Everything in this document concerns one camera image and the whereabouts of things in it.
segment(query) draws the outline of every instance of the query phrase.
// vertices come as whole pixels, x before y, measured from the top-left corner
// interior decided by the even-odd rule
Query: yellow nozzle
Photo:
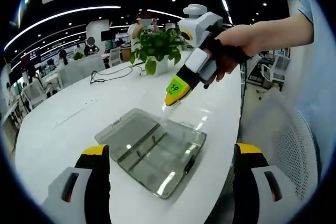
[[[179,93],[176,94],[170,94],[169,92],[166,95],[166,99],[164,100],[165,104],[167,106],[171,106],[173,105],[175,102],[177,102],[178,100],[183,99],[184,97],[186,97],[188,95],[188,93],[191,91],[191,88],[189,85],[184,86]]]

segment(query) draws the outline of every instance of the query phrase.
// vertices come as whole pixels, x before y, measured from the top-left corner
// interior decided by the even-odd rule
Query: person
[[[221,34],[222,45],[240,46],[249,56],[261,51],[307,45],[314,42],[313,55],[302,77],[297,109],[317,142],[320,175],[327,174],[336,147],[336,44],[317,0],[301,0],[298,13],[289,18],[238,25]],[[216,81],[237,63],[228,56],[218,62]]]
[[[56,67],[56,70],[59,70],[63,68],[64,66],[66,66],[67,64],[73,63],[75,61],[73,59],[68,59],[67,54],[68,53],[64,49],[59,51],[60,64]]]
[[[130,36],[131,39],[131,51],[134,52],[137,48],[140,48],[140,44],[135,44],[136,42],[139,41],[139,35],[144,28],[142,23],[141,23],[141,18],[142,13],[138,13],[137,16],[135,17],[135,20],[133,21],[133,24],[130,25],[128,28],[128,35]],[[157,33],[159,31],[159,28],[157,26],[157,21],[154,18],[152,20],[152,24],[146,27],[146,29],[152,30],[153,32]]]
[[[75,53],[80,53],[80,54],[83,54],[84,53],[84,49],[81,48],[81,46],[79,44],[77,44],[77,48],[76,48],[76,51]]]
[[[84,49],[85,57],[95,52],[99,52],[99,48],[95,44],[92,44],[92,45],[89,45],[88,43],[85,44],[85,49]]]
[[[8,91],[8,94],[9,94],[9,103],[8,104],[11,104],[15,100],[15,96],[12,92],[11,85],[9,84],[9,82],[6,84],[6,87],[7,87],[7,91]]]

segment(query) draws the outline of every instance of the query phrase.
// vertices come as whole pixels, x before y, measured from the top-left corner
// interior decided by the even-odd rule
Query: green leaves
[[[181,53],[176,47],[171,48],[168,58],[170,60],[174,59],[174,65],[176,65],[181,59]]]
[[[135,45],[140,44],[141,48],[137,48],[131,55],[131,62],[134,64],[136,59],[146,62],[145,68],[148,74],[155,74],[156,62],[151,60],[149,56],[155,57],[157,61],[162,61],[165,56],[169,60],[174,59],[174,64],[181,60],[181,53],[178,46],[184,44],[184,40],[177,34],[174,28],[167,31],[152,31],[144,29],[139,34],[139,41]]]
[[[142,60],[142,62],[146,62],[146,60],[147,60],[147,54],[146,54],[146,52],[140,51],[139,58],[140,58],[140,60]]]
[[[134,62],[135,62],[135,52],[131,52],[130,62],[132,63],[132,65],[134,64]]]
[[[145,65],[147,74],[154,75],[156,72],[156,62],[154,60],[148,60]]]

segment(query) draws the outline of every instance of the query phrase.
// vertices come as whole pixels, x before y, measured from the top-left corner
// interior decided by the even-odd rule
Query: computer monitor
[[[116,32],[114,30],[102,31],[100,36],[101,41],[114,40],[116,38]]]
[[[47,65],[49,65],[49,66],[55,65],[54,59],[47,60]]]

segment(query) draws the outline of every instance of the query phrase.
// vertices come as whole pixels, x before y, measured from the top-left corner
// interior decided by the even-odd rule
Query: mesh chair back
[[[275,68],[286,70],[289,64],[289,58],[284,56],[277,56],[277,60],[275,62]]]
[[[33,79],[32,83],[28,84],[23,89],[23,93],[25,94],[29,102],[32,102],[33,100],[39,98],[42,95],[44,96],[40,88],[40,83],[36,79]]]
[[[113,67],[121,63],[120,47],[114,48],[110,51],[109,64]]]
[[[241,141],[256,145],[270,165],[276,165],[296,186],[296,195],[307,200],[318,184],[316,148],[298,110],[272,88],[250,120],[241,125]]]
[[[80,60],[78,67],[84,78],[90,76],[93,71],[99,72],[105,69],[104,62],[100,55],[88,56]]]
[[[58,69],[57,77],[61,88],[66,88],[84,78],[77,62],[69,63],[61,69]]]

